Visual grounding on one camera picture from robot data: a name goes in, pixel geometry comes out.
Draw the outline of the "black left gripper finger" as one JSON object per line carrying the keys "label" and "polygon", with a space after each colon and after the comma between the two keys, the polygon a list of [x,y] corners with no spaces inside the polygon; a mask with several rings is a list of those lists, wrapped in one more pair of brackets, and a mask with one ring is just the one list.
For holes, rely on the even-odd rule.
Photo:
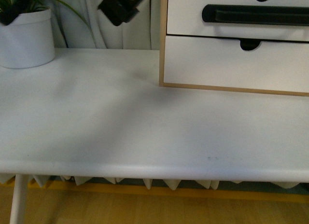
{"label": "black left gripper finger", "polygon": [[37,10],[40,0],[0,0],[0,25],[7,26],[19,15]]}

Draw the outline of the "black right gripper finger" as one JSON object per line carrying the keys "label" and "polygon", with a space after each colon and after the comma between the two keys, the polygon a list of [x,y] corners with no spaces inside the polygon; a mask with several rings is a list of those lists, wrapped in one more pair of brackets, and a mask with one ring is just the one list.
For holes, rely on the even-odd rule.
{"label": "black right gripper finger", "polygon": [[102,0],[98,5],[114,26],[130,22],[138,13],[138,6],[144,0]]}

